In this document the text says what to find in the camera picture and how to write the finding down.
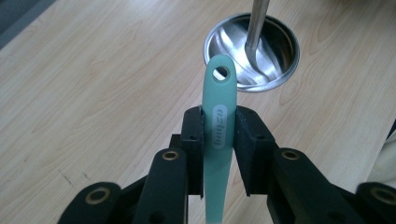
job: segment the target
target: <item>ladle handle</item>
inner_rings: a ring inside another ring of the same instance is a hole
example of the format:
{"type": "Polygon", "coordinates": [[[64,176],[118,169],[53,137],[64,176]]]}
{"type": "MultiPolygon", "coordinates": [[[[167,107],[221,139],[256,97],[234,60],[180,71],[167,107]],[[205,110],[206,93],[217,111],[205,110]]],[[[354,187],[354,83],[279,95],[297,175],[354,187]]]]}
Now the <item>ladle handle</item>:
{"type": "Polygon", "coordinates": [[[245,49],[249,59],[255,58],[257,45],[259,44],[260,34],[267,14],[270,0],[254,0],[253,9],[251,11],[250,23],[247,31],[247,43],[245,49]]]}

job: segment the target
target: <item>teal spatula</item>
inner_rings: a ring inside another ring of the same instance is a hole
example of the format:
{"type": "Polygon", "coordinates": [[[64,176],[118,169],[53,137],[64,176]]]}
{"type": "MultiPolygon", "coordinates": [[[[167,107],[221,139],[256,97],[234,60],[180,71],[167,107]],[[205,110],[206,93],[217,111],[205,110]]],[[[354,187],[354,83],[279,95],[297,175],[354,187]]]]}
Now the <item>teal spatula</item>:
{"type": "Polygon", "coordinates": [[[206,224],[222,223],[225,193],[233,155],[236,73],[225,55],[210,59],[205,71],[202,109],[205,112],[204,185],[206,224]],[[213,73],[226,71],[223,80],[213,73]]]}

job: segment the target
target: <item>metal bowl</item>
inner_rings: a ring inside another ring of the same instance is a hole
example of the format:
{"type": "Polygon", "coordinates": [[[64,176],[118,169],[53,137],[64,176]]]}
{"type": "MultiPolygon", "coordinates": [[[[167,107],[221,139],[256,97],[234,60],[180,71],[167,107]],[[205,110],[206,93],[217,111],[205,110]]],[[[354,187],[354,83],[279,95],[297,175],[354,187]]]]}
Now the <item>metal bowl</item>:
{"type": "MultiPolygon", "coordinates": [[[[232,16],[216,25],[204,45],[206,64],[217,54],[230,56],[240,91],[268,91],[284,83],[297,67],[300,49],[293,32],[281,21],[266,16],[256,51],[256,64],[245,52],[250,13],[232,16]]],[[[221,70],[214,76],[223,79],[221,70]]]]}

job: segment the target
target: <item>wood grain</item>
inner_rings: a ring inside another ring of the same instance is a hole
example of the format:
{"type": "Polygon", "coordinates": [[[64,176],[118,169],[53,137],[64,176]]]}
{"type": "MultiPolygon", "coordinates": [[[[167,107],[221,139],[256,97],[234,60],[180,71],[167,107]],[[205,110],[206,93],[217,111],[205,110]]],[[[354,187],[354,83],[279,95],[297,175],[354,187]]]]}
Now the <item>wood grain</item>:
{"type": "MultiPolygon", "coordinates": [[[[199,105],[205,36],[252,1],[58,0],[0,51],[0,222],[55,223],[83,188],[123,188],[199,105]]],[[[282,147],[334,184],[366,180],[396,118],[396,2],[279,0],[268,14],[297,36],[284,85],[238,93],[282,147]]],[[[225,223],[271,223],[233,160],[225,223]]],[[[190,197],[190,223],[204,223],[190,197]]]]}

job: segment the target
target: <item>spatula hanging hole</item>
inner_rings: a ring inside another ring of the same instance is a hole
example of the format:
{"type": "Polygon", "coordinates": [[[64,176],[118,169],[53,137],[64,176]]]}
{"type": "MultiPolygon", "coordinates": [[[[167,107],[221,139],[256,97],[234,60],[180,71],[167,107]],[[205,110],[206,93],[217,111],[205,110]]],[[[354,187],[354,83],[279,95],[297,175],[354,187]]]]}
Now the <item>spatula hanging hole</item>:
{"type": "Polygon", "coordinates": [[[228,74],[229,74],[229,71],[224,66],[217,67],[213,71],[213,77],[215,78],[216,81],[224,80],[228,76],[228,74]]]}

